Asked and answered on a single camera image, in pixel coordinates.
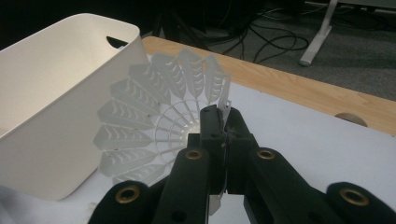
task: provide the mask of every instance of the wooden tabletop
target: wooden tabletop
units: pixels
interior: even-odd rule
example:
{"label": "wooden tabletop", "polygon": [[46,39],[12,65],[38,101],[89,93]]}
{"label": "wooden tabletop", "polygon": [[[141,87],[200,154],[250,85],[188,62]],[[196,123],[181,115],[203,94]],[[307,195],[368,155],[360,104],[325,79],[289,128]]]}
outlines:
{"label": "wooden tabletop", "polygon": [[396,102],[154,36],[144,38],[143,44],[147,54],[176,55],[181,49],[191,49],[201,56],[215,54],[224,71],[232,75],[234,83],[332,116],[350,113],[363,119],[369,128],[396,136]]}

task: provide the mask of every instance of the white table leg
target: white table leg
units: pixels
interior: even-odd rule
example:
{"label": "white table leg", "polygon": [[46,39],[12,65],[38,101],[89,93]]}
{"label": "white table leg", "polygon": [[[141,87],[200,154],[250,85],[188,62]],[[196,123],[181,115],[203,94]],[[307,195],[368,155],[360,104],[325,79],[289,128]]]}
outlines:
{"label": "white table leg", "polygon": [[319,32],[308,46],[308,49],[305,51],[303,57],[300,59],[299,64],[301,66],[311,65],[324,40],[332,29],[330,26],[330,20],[332,19],[332,14],[334,13],[335,7],[337,6],[337,2],[338,0],[331,0]]}

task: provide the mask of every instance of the gray floor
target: gray floor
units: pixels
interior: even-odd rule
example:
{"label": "gray floor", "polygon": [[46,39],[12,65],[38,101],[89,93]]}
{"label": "gray floor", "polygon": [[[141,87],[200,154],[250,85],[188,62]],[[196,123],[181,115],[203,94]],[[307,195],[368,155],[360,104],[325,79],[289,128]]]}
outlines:
{"label": "gray floor", "polygon": [[[347,15],[346,10],[338,8],[336,12],[340,15]],[[302,67],[298,64],[304,50],[288,51],[260,64],[396,101],[396,32],[394,26],[396,17],[389,12],[380,11],[377,14],[385,15],[388,22],[393,23],[393,26],[391,26],[393,31],[367,30],[374,27],[374,21],[369,18],[367,18],[367,21],[364,18],[352,18],[363,29],[356,26],[346,27],[346,23],[333,19],[332,31],[311,66]],[[288,17],[284,13],[268,13],[265,15],[282,19]],[[299,19],[290,20],[274,20],[261,17],[253,23],[266,27],[288,29],[297,36],[311,41],[318,31],[323,17],[324,13],[307,14]],[[253,26],[253,28],[267,39],[288,35],[284,31],[269,30],[256,26]],[[221,35],[221,31],[210,31],[207,35]],[[222,53],[237,41],[236,39],[229,43],[209,46],[209,48],[214,52]],[[244,48],[239,45],[227,55],[252,62],[258,49],[265,43],[253,32],[248,31],[244,40]],[[274,43],[290,47],[293,39],[284,38]],[[298,40],[295,48],[303,45],[304,41]],[[256,61],[281,51],[267,46]]]}

